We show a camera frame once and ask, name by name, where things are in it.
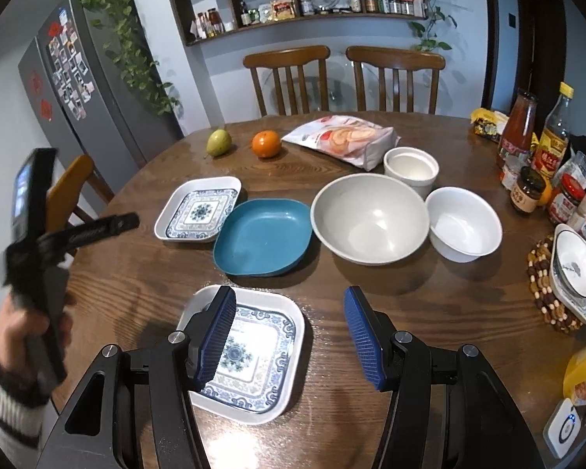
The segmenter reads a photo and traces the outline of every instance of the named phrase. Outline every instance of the wooden chair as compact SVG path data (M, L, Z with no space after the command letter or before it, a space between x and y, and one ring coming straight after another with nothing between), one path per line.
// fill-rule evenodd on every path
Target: wooden chair
M291 114L297 112L297 98L293 85L293 76L291 67L297 67L297 78L299 81L299 91L302 99L302 111L304 114L310 112L308 106L308 95L306 92L306 78L304 77L304 65L312 61L319 61L319 90L321 95L321 110L328 111L328 83L325 71L325 60L330 57L330 49L325 45L311 45L307 47L297 47L295 49L284 49L281 51L266 51L264 53L250 54L243 58L243 66L249 68L254 82L254 90L258 99L258 106L261 109L261 116L267 115L265 108L265 99L263 90L258 78L256 68L271 68L273 71L273 82L275 83L275 95L278 103L278 114L285 116L284 98L282 96L282 87L280 85L280 75L278 68L284 68L287 78L287 88L289 92L289 104Z
M345 56L354 62L354 78L356 80L356 99L358 111L367 111L365 86L363 81L363 66L369 64L378 69L378 83L380 86L380 111L386 111L386 78L384 69L393 71L393 111L401 111L399 71L406 71L406 112L414 111L413 72L415 70L432 69L432 85L430 87L429 114L436 113L436 98L439 92L439 72L445 68L445 59L435 53L393 49L390 47L371 47L366 45L351 45L345 50Z
M70 164L56 185L48 191L45 203L45 226L48 233L61 231L71 226L69 218L72 214L83 222L94 220L78 206L80 191L85 182L89 183L106 204L111 202L114 197L113 191L95 172L93 159L88 155L81 155Z

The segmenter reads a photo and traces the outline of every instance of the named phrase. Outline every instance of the black lid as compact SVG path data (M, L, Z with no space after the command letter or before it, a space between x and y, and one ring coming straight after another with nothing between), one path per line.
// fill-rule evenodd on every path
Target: black lid
M543 192L545 190L545 180L541 174L529 166L521 167L521 179L530 188L535 191Z
M517 89L517 95L521 95L522 97L525 97L527 100L538 102L538 97L536 95L534 95L531 92L528 92L527 90L524 90L523 88Z

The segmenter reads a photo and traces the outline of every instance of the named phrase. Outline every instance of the green pear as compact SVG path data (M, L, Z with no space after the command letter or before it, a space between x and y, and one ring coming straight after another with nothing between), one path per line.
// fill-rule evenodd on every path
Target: green pear
M225 130L219 129L211 134L206 143L206 152L211 157L219 157L226 153L232 145L232 137Z

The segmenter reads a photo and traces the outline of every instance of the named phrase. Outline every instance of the table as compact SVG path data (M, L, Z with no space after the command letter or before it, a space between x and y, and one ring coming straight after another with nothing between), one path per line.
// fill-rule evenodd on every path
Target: table
M372 306L388 313L398 329L428 345L457 349L476 344L512 394L548 465L542 442L547 418L561 399L564 370L586 343L546 326L532 303L526 255L552 228L544 214L519 216L498 180L496 147L469 133L461 118L386 112L352 113L393 125L400 145L419 147L439 162L438 186L468 188L497 211L504 228L500 250L469 264L441 258L426 242L410 258L364 267L333 255L313 239L305 258L281 277L227 277L213 263L213 244L164 244L154 222L173 190L188 179L238 177L247 197L290 197L308 205L326 183L358 169L318 152L285 143L277 158L261 161L252 136L281 135L319 114L265 117L226 125L233 153L205 157L210 131L191 134L142 169L105 214L136 211L138 230L79 251L69 290L75 295L75 326L67 353L69 375L55 392L59 410L106 344L124 350L152 346L175 329L186 300L212 284L265 288L290 297L305 317L304 341L288 411L263 426L243 426L195 410L213 469L368 469L382 432L389 394L377 393L363 375L343 315L343 294L360 285ZM439 441L442 388L433 387L429 446ZM147 393L139 409L148 414ZM140 420L146 468L157 467L149 424ZM424 467L437 467L438 451L426 451Z

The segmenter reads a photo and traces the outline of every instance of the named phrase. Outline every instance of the human hand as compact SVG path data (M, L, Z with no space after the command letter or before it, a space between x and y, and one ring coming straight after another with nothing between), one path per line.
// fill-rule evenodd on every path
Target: human hand
M74 304L70 294L66 294L66 304ZM25 384L32 384L37 370L26 359L25 338L29 335L43 335L50 326L50 319L33 309L18 309L13 304L11 293L4 299L0 309L0 367L13 374ZM59 330L64 347L72 343L73 321L69 314L63 313Z

